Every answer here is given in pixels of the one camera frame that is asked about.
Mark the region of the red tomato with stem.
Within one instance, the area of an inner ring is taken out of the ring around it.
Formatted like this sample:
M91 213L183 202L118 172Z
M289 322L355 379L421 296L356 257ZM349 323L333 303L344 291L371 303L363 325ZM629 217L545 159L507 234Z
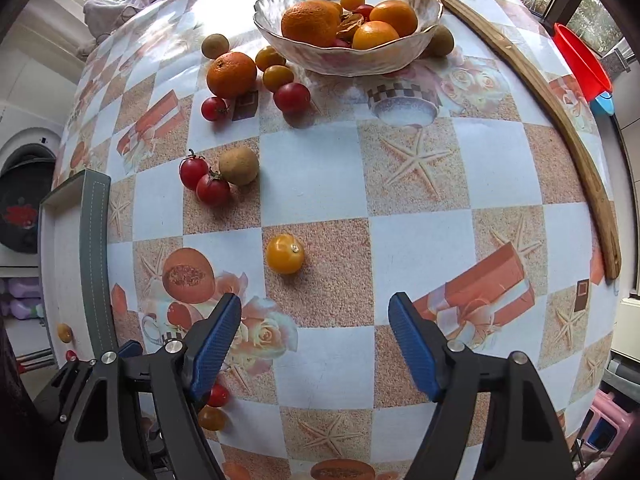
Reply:
M209 164L206 159L189 150L189 154L180 162L179 177L182 184L191 191L195 191L201 177L208 173Z
M198 181L195 194L207 206L222 207L230 200L230 185L219 172L209 170Z

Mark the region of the brown round kiwi fruit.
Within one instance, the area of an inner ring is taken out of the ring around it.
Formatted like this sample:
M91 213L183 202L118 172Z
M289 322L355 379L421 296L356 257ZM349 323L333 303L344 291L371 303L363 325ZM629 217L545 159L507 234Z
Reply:
M236 186L248 185L259 174L258 157L246 146L232 148L220 155L218 169L228 182Z

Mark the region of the pink plastic stool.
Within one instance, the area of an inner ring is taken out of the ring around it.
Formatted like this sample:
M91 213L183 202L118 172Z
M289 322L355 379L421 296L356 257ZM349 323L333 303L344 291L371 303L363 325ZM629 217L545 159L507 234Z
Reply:
M626 410L622 397L614 391L598 390L580 437L593 450L614 453L637 418L637 411Z

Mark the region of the green grey tray box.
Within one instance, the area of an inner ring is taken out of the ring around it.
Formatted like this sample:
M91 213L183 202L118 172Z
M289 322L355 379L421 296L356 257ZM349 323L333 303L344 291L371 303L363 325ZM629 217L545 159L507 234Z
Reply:
M38 257L44 319L56 365L118 347L107 274L111 178L85 169L41 202Z

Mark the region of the white washing machine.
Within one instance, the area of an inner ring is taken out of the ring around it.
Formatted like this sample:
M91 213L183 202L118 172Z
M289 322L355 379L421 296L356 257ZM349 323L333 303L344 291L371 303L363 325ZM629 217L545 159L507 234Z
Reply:
M62 127L1 104L1 275L38 274L38 219L50 192Z

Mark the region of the blue plastic basin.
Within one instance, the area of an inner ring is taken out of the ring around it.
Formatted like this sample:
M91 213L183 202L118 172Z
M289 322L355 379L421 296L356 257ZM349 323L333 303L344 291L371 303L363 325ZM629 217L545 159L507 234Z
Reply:
M594 116L613 116L615 106L610 92L603 91L590 102L590 110Z

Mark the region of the small red cherry tomato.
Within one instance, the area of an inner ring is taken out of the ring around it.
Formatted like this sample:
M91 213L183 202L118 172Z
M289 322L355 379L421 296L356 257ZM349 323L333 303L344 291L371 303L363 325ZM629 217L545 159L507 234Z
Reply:
M218 122L228 115L228 105L219 96L211 96L203 101L201 114L209 122Z

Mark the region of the red plastic bucket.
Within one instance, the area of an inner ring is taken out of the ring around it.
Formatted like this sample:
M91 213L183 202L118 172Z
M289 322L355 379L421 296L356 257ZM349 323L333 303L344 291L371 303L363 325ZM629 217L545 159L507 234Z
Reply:
M554 23L552 39L570 66L587 102L603 92L613 92L612 81L600 61L574 32L565 25Z

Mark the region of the large orange on table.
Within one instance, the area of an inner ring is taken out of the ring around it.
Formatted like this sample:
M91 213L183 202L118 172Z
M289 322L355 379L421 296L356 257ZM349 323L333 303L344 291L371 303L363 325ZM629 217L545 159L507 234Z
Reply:
M235 99L254 88L257 77L255 62L242 52L228 52L210 64L207 87L221 99Z

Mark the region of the kiwi beside bowl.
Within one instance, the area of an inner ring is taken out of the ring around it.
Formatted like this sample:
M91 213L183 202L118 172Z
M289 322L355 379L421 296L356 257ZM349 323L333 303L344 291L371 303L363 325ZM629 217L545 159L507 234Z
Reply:
M444 25L434 29L434 35L421 54L422 58L443 58L454 50L454 35Z

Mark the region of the kiwi left of orange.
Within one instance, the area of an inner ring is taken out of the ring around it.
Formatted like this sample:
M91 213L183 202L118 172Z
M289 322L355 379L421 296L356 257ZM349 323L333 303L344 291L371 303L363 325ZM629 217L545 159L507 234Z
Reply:
M202 55L209 60L216 60L216 58L219 58L229 50L229 40L221 34L208 35L203 39L201 44Z

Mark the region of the orange in bowl front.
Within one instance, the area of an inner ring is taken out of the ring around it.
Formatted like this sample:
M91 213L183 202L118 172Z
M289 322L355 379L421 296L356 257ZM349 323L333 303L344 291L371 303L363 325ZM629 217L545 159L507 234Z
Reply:
M370 21L358 27L352 36L352 47L356 50L368 50L398 38L398 32L392 25L382 21Z

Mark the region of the orange in bowl right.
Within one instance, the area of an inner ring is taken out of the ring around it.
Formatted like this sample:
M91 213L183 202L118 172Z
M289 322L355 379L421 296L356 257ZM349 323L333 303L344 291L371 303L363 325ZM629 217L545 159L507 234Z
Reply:
M369 14L370 21L389 24L399 37L412 35L418 29L418 17L412 6L401 0L384 0Z

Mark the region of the large orange in bowl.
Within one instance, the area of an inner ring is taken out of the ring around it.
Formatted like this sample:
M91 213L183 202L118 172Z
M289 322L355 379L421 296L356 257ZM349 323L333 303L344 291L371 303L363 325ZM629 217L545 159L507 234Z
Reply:
M342 12L323 0L307 0L287 8L281 18L284 38L328 48L334 45Z

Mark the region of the clear glass fruit bowl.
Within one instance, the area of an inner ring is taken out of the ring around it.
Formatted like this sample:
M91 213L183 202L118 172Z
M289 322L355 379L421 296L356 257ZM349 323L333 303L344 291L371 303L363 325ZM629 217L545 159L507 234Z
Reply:
M412 35L368 50L320 48L281 35L282 14L301 1L305 0L256 0L254 24L265 40L289 61L321 75L341 77L383 75L409 65L431 42L444 10L442 0L402 0L416 11L418 28Z

